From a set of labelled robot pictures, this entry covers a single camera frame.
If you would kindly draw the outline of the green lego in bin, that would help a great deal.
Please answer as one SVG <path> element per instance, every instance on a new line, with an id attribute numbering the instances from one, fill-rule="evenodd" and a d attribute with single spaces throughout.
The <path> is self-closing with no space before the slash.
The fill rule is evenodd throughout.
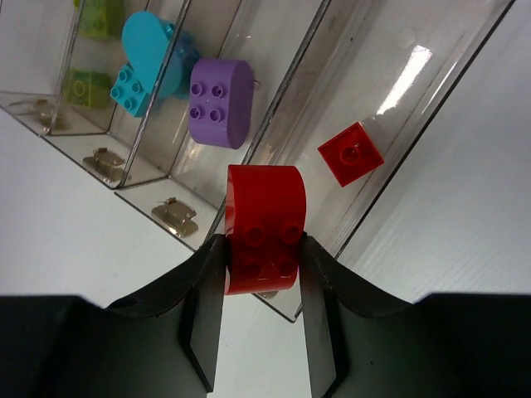
<path id="1" fill-rule="evenodd" d="M 105 109 L 110 102 L 111 79 L 105 73 L 69 69 L 62 98 L 88 109 Z"/>

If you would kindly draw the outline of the small red lego brick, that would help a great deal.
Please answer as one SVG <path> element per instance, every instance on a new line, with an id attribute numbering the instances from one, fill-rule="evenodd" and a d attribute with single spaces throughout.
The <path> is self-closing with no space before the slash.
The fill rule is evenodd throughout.
<path id="1" fill-rule="evenodd" d="M 384 164 L 384 159 L 360 122 L 318 147 L 320 156 L 341 187 Z"/>

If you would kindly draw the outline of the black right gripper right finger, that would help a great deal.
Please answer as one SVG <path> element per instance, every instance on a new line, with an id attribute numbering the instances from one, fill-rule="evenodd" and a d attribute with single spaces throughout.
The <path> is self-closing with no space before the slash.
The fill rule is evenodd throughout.
<path id="1" fill-rule="evenodd" d="M 527 397 L 530 298 L 399 299 L 300 245 L 300 290 L 314 397 Z"/>

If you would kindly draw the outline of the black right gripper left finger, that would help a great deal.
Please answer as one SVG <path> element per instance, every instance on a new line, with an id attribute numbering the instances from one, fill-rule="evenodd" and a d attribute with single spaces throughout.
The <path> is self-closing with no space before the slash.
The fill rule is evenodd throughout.
<path id="1" fill-rule="evenodd" d="M 227 242 L 102 308 L 67 295 L 1 299 L 4 397 L 204 397 L 214 387 Z"/>

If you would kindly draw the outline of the green lego brick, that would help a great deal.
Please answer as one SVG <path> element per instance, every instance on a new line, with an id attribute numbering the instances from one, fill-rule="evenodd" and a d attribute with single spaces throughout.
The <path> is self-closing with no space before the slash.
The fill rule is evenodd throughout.
<path id="1" fill-rule="evenodd" d="M 124 17 L 124 1 L 86 0 L 80 15 L 79 33 L 92 39 L 120 39 Z"/>

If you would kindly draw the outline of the purple rounded lego brick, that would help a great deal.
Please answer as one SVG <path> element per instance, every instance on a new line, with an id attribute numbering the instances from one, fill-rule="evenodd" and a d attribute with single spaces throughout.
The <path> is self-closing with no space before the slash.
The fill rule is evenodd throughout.
<path id="1" fill-rule="evenodd" d="M 240 148 L 250 131 L 254 81 L 246 61 L 200 59 L 189 90 L 188 129 L 193 141 Z"/>

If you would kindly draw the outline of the red rounded lego brick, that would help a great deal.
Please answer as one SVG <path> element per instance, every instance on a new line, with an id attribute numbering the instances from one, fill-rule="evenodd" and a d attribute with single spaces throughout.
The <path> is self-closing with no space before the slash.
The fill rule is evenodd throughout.
<path id="1" fill-rule="evenodd" d="M 226 294 L 293 287 L 306 218 L 303 178 L 294 166 L 230 165 L 224 233 L 230 246 Z"/>

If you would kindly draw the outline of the small teal lego cube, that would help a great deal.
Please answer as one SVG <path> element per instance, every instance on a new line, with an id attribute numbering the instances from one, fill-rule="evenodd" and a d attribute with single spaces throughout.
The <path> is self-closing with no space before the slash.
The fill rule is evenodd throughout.
<path id="1" fill-rule="evenodd" d="M 129 64 L 122 66 L 110 89 L 110 98 L 133 117 L 141 118 L 149 106 L 150 96 L 133 68 Z"/>

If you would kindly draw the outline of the teal rounded lego brick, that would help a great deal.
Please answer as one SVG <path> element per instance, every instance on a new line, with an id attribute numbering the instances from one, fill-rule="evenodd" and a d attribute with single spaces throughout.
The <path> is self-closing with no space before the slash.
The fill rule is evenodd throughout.
<path id="1" fill-rule="evenodd" d="M 146 11 L 132 14 L 124 24 L 122 47 L 140 84 L 149 94 L 153 92 L 173 33 L 174 25 L 171 22 Z M 192 36 L 181 31 L 158 97 L 186 99 L 189 96 L 192 69 L 199 58 Z"/>

